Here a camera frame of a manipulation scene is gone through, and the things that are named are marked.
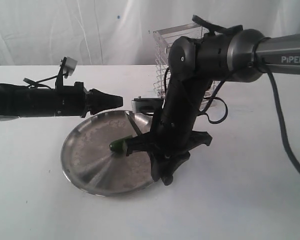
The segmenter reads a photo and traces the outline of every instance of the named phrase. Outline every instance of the white backdrop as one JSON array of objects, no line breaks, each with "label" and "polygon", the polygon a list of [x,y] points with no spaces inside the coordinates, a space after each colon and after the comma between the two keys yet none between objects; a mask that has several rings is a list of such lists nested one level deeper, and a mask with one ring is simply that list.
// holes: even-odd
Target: white backdrop
[{"label": "white backdrop", "polygon": [[191,22],[300,32],[300,0],[0,0],[0,65],[154,64],[152,32]]}]

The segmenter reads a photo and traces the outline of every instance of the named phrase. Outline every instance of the white tabletop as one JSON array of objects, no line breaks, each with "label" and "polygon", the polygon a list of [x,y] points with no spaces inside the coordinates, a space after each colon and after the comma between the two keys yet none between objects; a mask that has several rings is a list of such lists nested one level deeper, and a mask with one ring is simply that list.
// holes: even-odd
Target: white tabletop
[{"label": "white tabletop", "polygon": [[[57,66],[0,66],[0,83],[55,75]],[[275,74],[292,149],[300,161],[300,76]],[[154,66],[78,66],[84,82],[131,99],[153,97]],[[0,122],[0,239],[300,239],[300,176],[281,143],[271,85],[226,83],[227,120],[199,117],[213,140],[174,174],[123,197],[82,192],[62,173],[60,151],[79,117]],[[209,110],[216,120],[222,104]]]}]

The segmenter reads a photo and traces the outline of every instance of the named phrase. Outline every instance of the metal wire basket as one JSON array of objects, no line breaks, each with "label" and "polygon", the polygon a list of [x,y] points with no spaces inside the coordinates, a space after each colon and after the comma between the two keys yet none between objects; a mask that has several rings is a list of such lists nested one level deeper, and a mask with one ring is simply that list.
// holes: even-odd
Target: metal wire basket
[{"label": "metal wire basket", "polygon": [[[156,41],[156,53],[155,53],[155,63],[156,63],[156,82],[153,84],[154,91],[159,98],[165,97],[165,87],[164,87],[164,75],[168,67],[168,56],[170,48],[173,42],[181,36],[186,36],[189,38],[202,38],[204,33],[208,31],[196,23],[190,23],[181,26],[170,27],[162,30],[157,30],[153,32],[153,37]],[[168,84],[170,80],[170,73],[166,77],[166,82]],[[205,97],[210,97],[212,92],[216,88],[216,82],[214,81],[211,88],[206,91]],[[201,103],[201,109],[205,106],[207,100],[203,100]]]}]

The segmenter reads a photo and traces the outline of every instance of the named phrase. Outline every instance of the stainless steel plate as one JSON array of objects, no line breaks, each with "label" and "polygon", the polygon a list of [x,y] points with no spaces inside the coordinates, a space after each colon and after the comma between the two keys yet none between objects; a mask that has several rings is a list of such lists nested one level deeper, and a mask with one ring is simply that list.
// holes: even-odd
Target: stainless steel plate
[{"label": "stainless steel plate", "polygon": [[90,117],[69,134],[62,147],[61,164],[65,176],[77,188],[93,195],[118,196],[153,183],[146,152],[126,156],[110,151],[111,142],[137,135],[127,114],[142,133],[150,130],[150,117],[117,110]]}]

